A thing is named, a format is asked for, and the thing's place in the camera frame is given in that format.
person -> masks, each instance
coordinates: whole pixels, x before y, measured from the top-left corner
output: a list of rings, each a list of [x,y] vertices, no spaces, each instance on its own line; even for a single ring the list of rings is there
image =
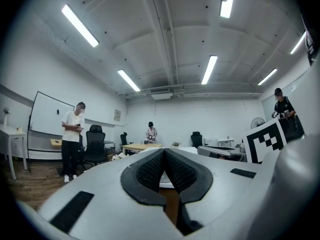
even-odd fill
[[[145,140],[144,140],[144,144],[148,144],[148,143],[156,143],[156,138],[157,138],[157,130],[154,127],[154,123],[153,122],[149,122],[149,128],[146,131],[145,134]]]
[[[73,179],[77,178],[77,153],[79,149],[79,135],[84,129],[85,119],[81,114],[84,114],[86,105],[80,102],[75,111],[68,111],[62,118],[62,127],[64,128],[62,136],[62,163],[64,172],[64,182],[69,182],[69,175],[73,175]]]
[[[283,96],[282,90],[277,88],[274,90],[274,96],[278,100],[277,103],[274,105],[273,118],[275,118],[278,114],[280,118],[293,118],[296,114],[294,107],[291,105],[287,96]]]

ceiling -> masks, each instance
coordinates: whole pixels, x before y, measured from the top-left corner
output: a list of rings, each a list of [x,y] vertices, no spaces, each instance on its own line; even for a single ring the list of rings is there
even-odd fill
[[[35,1],[32,10],[63,52],[127,98],[159,87],[181,97],[258,96],[302,54],[289,54],[304,26],[297,8],[288,8],[285,0],[233,0],[230,18],[219,16],[220,0]],[[93,48],[62,14],[65,4],[98,46]],[[218,60],[208,84],[201,85],[210,55]],[[277,74],[258,86],[274,68]],[[121,78],[121,69],[141,92]]]

ceiling light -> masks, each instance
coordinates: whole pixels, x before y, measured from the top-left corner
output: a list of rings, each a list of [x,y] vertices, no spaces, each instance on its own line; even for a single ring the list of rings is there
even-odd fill
[[[206,67],[206,71],[202,80],[202,85],[206,85],[210,78],[212,71],[214,70],[215,64],[217,62],[218,56],[210,56],[208,66]]]
[[[88,31],[88,29],[82,24],[70,7],[66,4],[61,10],[62,13],[67,17],[67,19],[75,26],[75,28],[80,32],[81,35],[89,42],[92,47],[96,47],[99,42],[94,38],[94,36]]]
[[[139,92],[140,89],[136,84],[131,80],[131,78],[124,72],[123,70],[118,71],[119,75],[122,76],[122,78],[136,91]]]
[[[303,35],[301,36],[299,42],[296,43],[295,47],[290,51],[290,54],[294,54],[294,52],[296,51],[296,49],[299,47],[299,45],[301,44],[301,42],[303,41],[303,39],[306,37],[306,32],[303,33]]]
[[[258,83],[258,86],[262,85],[265,81],[267,81],[274,73],[277,72],[277,69],[275,68],[272,70],[270,74],[268,74],[260,83]]]
[[[232,4],[234,0],[227,0],[225,2],[221,2],[220,7],[220,16],[224,18],[230,18]]]

black pants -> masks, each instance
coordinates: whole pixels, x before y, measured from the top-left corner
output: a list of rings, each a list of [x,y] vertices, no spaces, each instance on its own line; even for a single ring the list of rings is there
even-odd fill
[[[76,175],[77,169],[77,155],[79,150],[79,142],[74,141],[62,141],[61,153],[62,153],[62,163],[63,163],[63,173],[64,175]]]

wooden floor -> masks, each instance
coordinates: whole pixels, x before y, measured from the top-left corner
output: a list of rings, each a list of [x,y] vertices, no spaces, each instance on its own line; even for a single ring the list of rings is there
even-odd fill
[[[62,162],[33,161],[27,164],[31,172],[24,170],[22,160],[13,160],[16,180],[11,176],[8,160],[1,164],[1,169],[15,198],[37,210],[49,196],[66,184],[64,177],[59,176],[57,172],[57,168],[62,168]],[[77,167],[77,173],[83,173],[81,166]]]

